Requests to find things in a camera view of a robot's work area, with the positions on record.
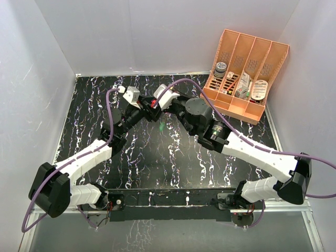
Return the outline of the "key with green tag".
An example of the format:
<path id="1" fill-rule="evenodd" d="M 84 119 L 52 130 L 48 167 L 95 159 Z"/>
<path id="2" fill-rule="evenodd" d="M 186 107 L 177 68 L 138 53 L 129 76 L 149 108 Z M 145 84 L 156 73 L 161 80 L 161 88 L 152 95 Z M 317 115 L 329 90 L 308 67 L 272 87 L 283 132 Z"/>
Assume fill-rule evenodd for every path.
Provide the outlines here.
<path id="1" fill-rule="evenodd" d="M 164 127 L 165 127 L 165 123 L 161 122 L 160 123 L 160 127 L 159 127 L 159 129 L 160 129 L 161 132 L 164 130 Z"/>

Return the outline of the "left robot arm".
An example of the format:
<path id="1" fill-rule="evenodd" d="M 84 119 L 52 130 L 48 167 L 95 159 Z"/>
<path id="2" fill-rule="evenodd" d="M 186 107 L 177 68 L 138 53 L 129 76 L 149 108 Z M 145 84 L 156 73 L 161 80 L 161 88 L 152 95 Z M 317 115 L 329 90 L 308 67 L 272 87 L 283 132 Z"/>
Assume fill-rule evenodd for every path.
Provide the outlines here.
<path id="1" fill-rule="evenodd" d="M 107 190 L 95 183 L 76 185 L 77 179 L 121 151 L 125 134 L 143 118 L 157 121 L 167 106 L 154 97 L 139 97 L 129 102 L 125 114 L 107 108 L 108 120 L 99 137 L 75 155 L 58 162 L 42 164 L 28 193 L 32 205 L 39 206 L 52 218 L 68 207 L 89 204 L 96 209 L 108 206 Z"/>

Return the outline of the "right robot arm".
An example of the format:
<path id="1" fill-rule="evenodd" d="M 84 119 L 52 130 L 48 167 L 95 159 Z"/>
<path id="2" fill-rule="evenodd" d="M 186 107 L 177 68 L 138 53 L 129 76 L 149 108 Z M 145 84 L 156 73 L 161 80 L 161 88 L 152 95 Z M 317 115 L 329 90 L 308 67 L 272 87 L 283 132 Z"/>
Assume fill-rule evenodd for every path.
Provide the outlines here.
<path id="1" fill-rule="evenodd" d="M 298 156 L 277 155 L 275 150 L 258 142 L 244 141 L 223 122 L 212 117 L 212 109 L 201 98 L 173 95 L 159 103 L 164 112 L 175 114 L 189 135 L 198 143 L 221 154 L 234 156 L 261 168 L 271 177 L 257 181 L 241 181 L 234 194 L 217 197 L 223 206 L 246 208 L 270 198 L 301 205 L 311 178 L 311 160 Z"/>

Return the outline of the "grey round jar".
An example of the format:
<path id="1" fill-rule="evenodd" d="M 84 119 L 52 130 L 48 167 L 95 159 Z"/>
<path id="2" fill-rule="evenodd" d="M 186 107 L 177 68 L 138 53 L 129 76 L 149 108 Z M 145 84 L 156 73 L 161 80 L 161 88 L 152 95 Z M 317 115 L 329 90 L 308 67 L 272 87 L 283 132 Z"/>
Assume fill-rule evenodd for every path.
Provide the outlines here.
<path id="1" fill-rule="evenodd" d="M 225 62 L 217 62 L 214 69 L 214 77 L 223 78 L 227 70 L 227 64 Z"/>

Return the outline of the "red pencil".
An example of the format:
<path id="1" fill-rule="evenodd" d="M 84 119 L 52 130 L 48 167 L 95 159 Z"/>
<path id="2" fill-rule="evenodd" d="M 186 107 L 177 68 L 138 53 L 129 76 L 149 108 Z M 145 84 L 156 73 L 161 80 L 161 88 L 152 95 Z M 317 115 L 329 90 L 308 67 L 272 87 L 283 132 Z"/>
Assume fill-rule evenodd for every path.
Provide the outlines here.
<path id="1" fill-rule="evenodd" d="M 230 86 L 228 86 L 227 88 L 226 88 L 226 92 L 228 92 L 236 83 L 237 83 L 237 81 L 238 81 L 239 79 L 236 79 L 236 80 L 234 80 L 234 82 L 233 83 L 231 83 L 230 84 Z"/>

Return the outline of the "small white card box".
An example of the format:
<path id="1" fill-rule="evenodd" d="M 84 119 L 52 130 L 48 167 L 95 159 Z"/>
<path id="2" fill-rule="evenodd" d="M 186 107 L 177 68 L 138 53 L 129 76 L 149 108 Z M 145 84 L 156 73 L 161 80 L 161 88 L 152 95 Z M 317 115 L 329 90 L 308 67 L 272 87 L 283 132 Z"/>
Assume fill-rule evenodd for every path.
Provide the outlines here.
<path id="1" fill-rule="evenodd" d="M 234 76 L 234 73 L 232 71 L 229 71 L 227 74 L 227 78 L 232 79 L 233 76 Z"/>

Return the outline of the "white paper packet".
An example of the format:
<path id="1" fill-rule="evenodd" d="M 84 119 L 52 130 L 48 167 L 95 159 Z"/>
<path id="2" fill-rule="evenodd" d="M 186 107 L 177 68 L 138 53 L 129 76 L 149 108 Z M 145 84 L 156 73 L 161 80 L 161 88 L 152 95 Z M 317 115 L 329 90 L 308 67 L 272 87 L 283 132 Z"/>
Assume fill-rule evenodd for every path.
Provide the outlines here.
<path id="1" fill-rule="evenodd" d="M 237 87 L 238 88 L 249 87 L 249 85 L 250 85 L 250 75 L 243 71 Z"/>

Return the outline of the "orange plastic desk organizer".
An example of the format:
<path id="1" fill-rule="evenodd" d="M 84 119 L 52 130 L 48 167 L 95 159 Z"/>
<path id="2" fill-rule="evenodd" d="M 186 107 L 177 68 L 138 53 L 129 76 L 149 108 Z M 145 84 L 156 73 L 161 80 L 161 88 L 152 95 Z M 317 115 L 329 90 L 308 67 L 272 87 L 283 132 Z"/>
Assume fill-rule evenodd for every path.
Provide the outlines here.
<path id="1" fill-rule="evenodd" d="M 223 114 L 256 125 L 289 45 L 225 29 L 205 96 Z"/>

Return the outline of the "white oval blister pack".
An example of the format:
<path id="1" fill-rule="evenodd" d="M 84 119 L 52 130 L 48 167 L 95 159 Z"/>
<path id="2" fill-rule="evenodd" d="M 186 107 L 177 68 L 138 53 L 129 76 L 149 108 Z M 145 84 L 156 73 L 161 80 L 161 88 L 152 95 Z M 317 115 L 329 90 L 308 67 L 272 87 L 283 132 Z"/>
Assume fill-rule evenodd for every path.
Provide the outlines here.
<path id="1" fill-rule="evenodd" d="M 268 82 L 265 80 L 257 80 L 253 85 L 250 98 L 255 101 L 261 101 L 266 97 Z"/>

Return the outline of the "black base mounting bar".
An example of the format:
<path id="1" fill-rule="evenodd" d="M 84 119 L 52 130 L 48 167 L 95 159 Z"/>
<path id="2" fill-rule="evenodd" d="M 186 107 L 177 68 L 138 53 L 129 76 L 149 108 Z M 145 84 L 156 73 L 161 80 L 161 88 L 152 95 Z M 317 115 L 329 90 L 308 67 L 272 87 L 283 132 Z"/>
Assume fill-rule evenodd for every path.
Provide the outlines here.
<path id="1" fill-rule="evenodd" d="M 234 190 L 224 188 L 109 189 L 97 206 L 85 210 L 102 211 L 109 221 L 201 220 L 231 221 L 231 211 L 246 214 L 248 206 L 226 205 L 225 197 Z"/>

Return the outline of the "aluminium frame rail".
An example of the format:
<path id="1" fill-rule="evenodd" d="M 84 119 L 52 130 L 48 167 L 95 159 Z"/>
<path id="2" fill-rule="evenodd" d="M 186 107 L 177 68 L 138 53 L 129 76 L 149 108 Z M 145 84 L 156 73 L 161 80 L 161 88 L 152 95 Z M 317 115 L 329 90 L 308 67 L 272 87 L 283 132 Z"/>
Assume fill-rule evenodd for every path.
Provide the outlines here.
<path id="1" fill-rule="evenodd" d="M 225 189 L 234 190 L 234 192 L 236 190 L 236 188 L 225 188 Z M 102 216 L 103 222 L 110 222 L 106 213 L 102 211 L 96 211 L 94 209 L 85 210 L 85 205 L 68 207 L 63 213 L 69 213 L 70 211 L 78 211 L 83 215 L 83 217 L 86 219 L 88 224 L 92 228 L 95 228 L 95 229 L 98 229 L 100 226 L 99 223 L 95 223 L 93 221 L 93 218 L 95 216 Z M 292 211 L 300 211 L 304 207 L 308 207 L 308 205 L 309 204 L 308 204 L 308 201 L 306 200 L 306 197 L 304 199 L 303 204 L 301 205 L 291 204 L 281 199 L 270 198 L 270 199 L 264 199 L 261 201 L 257 201 L 249 205 L 246 215 L 249 215 L 249 216 L 253 215 L 253 212 L 250 209 L 251 206 L 256 206 L 261 211 L 264 211 L 265 209 L 269 209 L 271 211 L 278 212 L 283 208 L 289 208 Z M 233 219 L 234 214 L 241 214 L 241 213 L 239 213 L 237 210 L 231 211 L 231 220 Z M 22 226 L 23 238 L 22 238 L 22 243 L 19 248 L 20 251 L 29 251 L 31 247 L 34 231 L 35 231 L 35 226 L 46 216 L 49 216 L 49 215 L 47 215 L 37 205 L 32 205 L 32 207 L 28 209 L 26 216 L 24 218 L 23 226 Z"/>

